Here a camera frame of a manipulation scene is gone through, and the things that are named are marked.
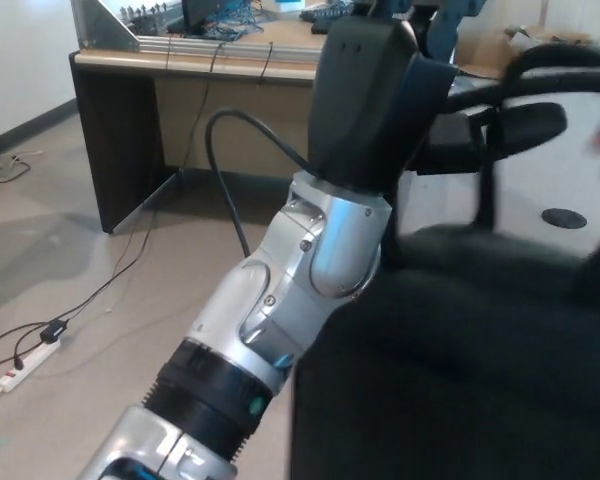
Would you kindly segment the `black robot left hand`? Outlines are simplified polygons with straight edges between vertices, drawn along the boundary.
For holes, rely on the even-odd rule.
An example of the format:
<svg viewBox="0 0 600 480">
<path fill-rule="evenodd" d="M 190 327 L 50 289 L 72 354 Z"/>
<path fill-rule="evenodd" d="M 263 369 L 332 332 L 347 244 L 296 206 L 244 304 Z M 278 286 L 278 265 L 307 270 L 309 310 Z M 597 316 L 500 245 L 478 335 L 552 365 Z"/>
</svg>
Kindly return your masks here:
<svg viewBox="0 0 600 480">
<path fill-rule="evenodd" d="M 442 111 L 458 28 L 481 1 L 357 1 L 329 29 L 313 83 L 308 162 L 338 187 L 383 195 Z"/>
</svg>

